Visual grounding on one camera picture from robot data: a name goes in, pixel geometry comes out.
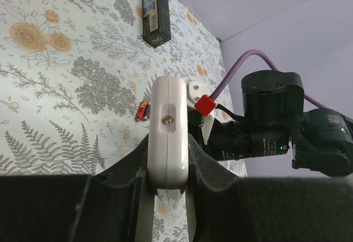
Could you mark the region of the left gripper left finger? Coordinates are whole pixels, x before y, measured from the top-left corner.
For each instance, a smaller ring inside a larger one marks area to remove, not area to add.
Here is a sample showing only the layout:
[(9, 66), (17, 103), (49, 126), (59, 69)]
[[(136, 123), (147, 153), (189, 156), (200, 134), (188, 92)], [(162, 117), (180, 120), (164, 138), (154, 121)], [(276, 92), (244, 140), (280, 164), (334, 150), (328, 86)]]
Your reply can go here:
[(99, 241), (151, 241), (154, 191), (147, 177), (148, 136), (94, 177)]

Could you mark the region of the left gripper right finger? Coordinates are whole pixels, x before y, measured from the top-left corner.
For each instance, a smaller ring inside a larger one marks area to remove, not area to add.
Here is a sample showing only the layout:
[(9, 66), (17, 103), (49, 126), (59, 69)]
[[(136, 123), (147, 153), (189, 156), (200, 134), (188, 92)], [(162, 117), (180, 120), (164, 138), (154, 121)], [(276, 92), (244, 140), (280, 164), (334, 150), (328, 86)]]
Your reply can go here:
[(239, 177), (206, 154), (188, 135), (189, 177), (185, 190), (190, 241), (235, 241)]

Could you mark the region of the red AAA battery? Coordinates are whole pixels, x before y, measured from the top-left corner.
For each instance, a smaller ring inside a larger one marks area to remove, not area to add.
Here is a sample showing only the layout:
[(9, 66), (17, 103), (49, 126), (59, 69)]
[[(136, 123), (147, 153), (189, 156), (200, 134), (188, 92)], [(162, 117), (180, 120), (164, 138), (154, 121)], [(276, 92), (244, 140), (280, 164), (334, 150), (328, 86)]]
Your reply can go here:
[(141, 103), (139, 104), (139, 107), (137, 109), (137, 114), (135, 116), (135, 120), (137, 122), (142, 121), (144, 114), (145, 114), (146, 107), (147, 107), (147, 102), (145, 100), (141, 101)]

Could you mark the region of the red white remote control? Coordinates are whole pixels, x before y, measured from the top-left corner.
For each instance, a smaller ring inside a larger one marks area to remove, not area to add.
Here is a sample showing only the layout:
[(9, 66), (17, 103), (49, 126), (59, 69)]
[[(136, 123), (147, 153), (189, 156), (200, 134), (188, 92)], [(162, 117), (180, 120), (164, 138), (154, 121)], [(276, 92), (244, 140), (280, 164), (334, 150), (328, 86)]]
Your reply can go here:
[(158, 77), (152, 85), (147, 173), (154, 189), (185, 191), (189, 173), (186, 83)]

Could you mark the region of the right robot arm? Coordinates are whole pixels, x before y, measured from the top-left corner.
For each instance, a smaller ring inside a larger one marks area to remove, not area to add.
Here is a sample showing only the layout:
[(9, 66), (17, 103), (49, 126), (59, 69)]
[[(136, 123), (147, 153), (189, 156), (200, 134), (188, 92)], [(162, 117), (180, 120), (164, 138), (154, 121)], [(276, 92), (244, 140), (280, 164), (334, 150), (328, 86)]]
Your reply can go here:
[(293, 154), (294, 169), (330, 177), (352, 173), (352, 119), (329, 108), (304, 111), (297, 73), (257, 71), (241, 81), (243, 116), (215, 121), (203, 150), (214, 160)]

